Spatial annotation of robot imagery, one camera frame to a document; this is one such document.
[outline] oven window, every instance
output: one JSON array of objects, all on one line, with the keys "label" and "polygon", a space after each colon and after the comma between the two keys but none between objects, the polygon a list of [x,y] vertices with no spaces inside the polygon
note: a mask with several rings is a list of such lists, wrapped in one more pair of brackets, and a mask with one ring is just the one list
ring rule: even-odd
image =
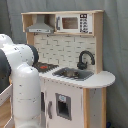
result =
[{"label": "oven window", "polygon": [[78,29],[78,19],[76,17],[72,18],[62,18],[63,29]]}]

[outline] sink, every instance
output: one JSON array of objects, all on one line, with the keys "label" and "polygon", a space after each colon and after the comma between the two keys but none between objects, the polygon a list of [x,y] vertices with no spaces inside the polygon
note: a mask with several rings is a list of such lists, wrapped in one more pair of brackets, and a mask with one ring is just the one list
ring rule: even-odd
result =
[{"label": "sink", "polygon": [[85,70],[79,70],[74,68],[62,68],[56,72],[53,73],[54,76],[67,78],[67,79],[74,79],[78,81],[83,81],[90,76],[92,76],[94,73],[91,71],[85,71]]}]

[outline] oven door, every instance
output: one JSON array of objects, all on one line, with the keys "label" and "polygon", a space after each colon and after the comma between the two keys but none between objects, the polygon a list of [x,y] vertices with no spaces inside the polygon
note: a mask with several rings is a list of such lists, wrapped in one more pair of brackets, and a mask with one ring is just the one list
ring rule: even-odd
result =
[{"label": "oven door", "polygon": [[56,31],[80,33],[80,14],[57,14]]}]

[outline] countertop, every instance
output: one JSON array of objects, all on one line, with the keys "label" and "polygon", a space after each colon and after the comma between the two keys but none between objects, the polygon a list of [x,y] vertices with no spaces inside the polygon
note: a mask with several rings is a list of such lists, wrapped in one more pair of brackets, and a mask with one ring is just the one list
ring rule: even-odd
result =
[{"label": "countertop", "polygon": [[82,88],[103,88],[112,85],[115,82],[115,76],[108,71],[101,71],[98,74],[93,74],[91,77],[84,81],[71,80],[67,78],[62,78],[58,76],[53,76],[52,73],[55,71],[64,68],[57,67],[47,73],[39,73],[39,75],[44,79],[50,79],[53,81],[65,82],[67,84],[82,87]]}]

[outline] metal faucet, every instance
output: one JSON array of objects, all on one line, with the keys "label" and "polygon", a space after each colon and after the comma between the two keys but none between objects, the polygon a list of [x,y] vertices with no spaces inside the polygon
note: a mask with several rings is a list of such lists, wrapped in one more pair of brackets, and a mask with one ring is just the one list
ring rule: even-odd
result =
[{"label": "metal faucet", "polygon": [[77,64],[78,69],[81,69],[81,70],[87,68],[87,62],[86,62],[86,63],[83,63],[83,62],[82,62],[82,56],[83,56],[84,54],[88,54],[88,55],[91,57],[91,60],[92,60],[91,64],[92,64],[92,65],[95,64],[95,59],[94,59],[94,56],[92,55],[92,53],[89,52],[89,51],[82,51],[82,52],[80,53],[79,62],[78,62],[78,64]]}]

